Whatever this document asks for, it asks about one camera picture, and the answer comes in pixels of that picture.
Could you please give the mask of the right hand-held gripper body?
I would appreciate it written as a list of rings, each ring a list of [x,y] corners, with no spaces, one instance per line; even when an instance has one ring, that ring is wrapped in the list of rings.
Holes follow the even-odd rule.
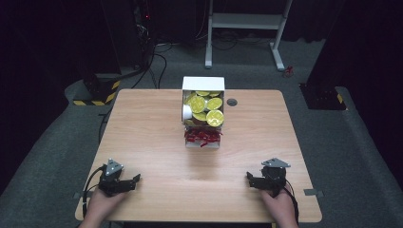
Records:
[[[278,158],[261,163],[261,174],[264,177],[263,189],[270,191],[276,197],[286,184],[286,169],[290,164]]]

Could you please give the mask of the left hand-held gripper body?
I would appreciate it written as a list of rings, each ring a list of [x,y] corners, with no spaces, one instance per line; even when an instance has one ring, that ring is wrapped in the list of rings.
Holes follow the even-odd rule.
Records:
[[[109,159],[107,164],[103,166],[99,189],[107,196],[111,197],[127,191],[125,183],[120,181],[123,168],[124,166],[122,164],[113,159]]]

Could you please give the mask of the person's right hand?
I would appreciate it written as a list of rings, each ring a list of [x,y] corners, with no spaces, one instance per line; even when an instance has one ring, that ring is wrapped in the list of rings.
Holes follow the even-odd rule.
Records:
[[[275,222],[297,223],[294,204],[286,190],[282,189],[276,197],[272,197],[265,190],[260,190],[259,193],[269,215]]]

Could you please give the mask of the grey tape piece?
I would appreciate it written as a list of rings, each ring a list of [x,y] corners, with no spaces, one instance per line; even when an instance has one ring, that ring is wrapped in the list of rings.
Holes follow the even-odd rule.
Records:
[[[317,189],[304,189],[305,196],[316,196],[317,198],[322,198],[324,196],[323,192]]]

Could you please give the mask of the pile of yellow-lidded cups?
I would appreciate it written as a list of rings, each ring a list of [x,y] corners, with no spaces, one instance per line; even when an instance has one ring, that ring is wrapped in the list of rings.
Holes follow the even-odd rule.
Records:
[[[182,105],[189,105],[193,117],[182,118],[188,126],[221,127],[224,122],[223,92],[207,90],[186,90],[182,95]]]

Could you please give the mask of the black base with hazard tape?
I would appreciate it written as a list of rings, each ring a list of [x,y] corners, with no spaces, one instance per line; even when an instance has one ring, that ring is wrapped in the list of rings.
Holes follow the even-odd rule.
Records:
[[[96,75],[85,77],[72,99],[74,105],[109,105],[115,98],[119,80],[99,78]]]

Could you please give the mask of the black base with yellow mark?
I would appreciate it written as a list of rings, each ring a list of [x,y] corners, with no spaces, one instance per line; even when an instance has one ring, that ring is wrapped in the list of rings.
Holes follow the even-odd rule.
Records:
[[[300,84],[305,103],[314,110],[346,110],[342,96],[334,89],[323,90],[318,86]]]

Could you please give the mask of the white cardboard box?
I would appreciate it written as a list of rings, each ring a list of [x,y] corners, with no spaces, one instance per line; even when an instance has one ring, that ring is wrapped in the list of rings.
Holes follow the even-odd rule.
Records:
[[[182,94],[186,90],[222,91],[224,107],[225,84],[223,77],[184,76],[182,80]]]

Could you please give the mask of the dark equipment rack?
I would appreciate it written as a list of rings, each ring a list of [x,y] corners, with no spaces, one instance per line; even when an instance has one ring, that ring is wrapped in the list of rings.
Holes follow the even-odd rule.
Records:
[[[157,38],[155,10],[151,0],[133,0],[133,2],[135,27],[142,54],[142,68],[146,69],[151,63]]]

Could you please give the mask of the white metal stand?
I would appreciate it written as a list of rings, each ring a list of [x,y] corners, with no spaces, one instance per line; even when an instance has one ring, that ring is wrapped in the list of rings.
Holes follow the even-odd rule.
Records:
[[[293,0],[286,0],[282,14],[243,14],[214,12],[214,0],[209,0],[207,43],[205,50],[204,66],[211,68],[213,65],[213,29],[262,29],[275,30],[276,39],[269,44],[278,71],[285,71],[286,67],[282,62],[278,46],[284,32],[289,11]]]

